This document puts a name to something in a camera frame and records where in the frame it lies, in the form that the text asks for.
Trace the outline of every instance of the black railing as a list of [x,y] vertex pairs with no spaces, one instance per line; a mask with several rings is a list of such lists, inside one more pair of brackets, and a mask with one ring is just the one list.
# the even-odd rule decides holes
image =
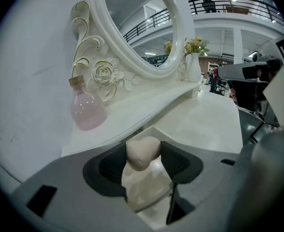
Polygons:
[[[190,0],[192,15],[202,13],[238,13],[260,17],[271,23],[279,23],[284,27],[284,17],[280,11],[265,2],[258,0]],[[127,42],[148,29],[158,27],[171,20],[168,9],[164,9],[139,23],[124,35]]]

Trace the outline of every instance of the cork stopper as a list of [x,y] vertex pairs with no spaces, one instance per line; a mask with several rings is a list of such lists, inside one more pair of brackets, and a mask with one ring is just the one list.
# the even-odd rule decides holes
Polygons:
[[82,75],[75,76],[69,79],[69,83],[72,88],[77,89],[85,84],[84,77]]

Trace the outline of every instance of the white mirror frame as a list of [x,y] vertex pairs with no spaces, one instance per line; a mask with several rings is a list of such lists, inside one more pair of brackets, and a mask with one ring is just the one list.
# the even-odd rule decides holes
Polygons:
[[90,5],[92,21],[110,49],[133,71],[150,79],[160,79],[171,75],[179,66],[184,55],[185,35],[175,0],[163,1],[171,16],[173,47],[167,61],[160,68],[155,68],[142,59],[125,41],[109,14],[105,0],[87,0]]

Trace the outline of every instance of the white vase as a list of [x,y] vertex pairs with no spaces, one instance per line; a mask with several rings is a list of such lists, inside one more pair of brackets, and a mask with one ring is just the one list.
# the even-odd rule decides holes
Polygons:
[[200,53],[193,52],[191,55],[191,62],[188,66],[187,79],[189,82],[197,83],[201,79],[201,68],[199,65]]

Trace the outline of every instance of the pink glass bottle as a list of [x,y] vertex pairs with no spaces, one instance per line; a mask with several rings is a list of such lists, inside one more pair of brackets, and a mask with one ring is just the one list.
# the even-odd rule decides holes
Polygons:
[[80,130],[88,131],[101,125],[107,118],[105,106],[96,93],[87,93],[82,75],[69,79],[74,97],[71,116]]

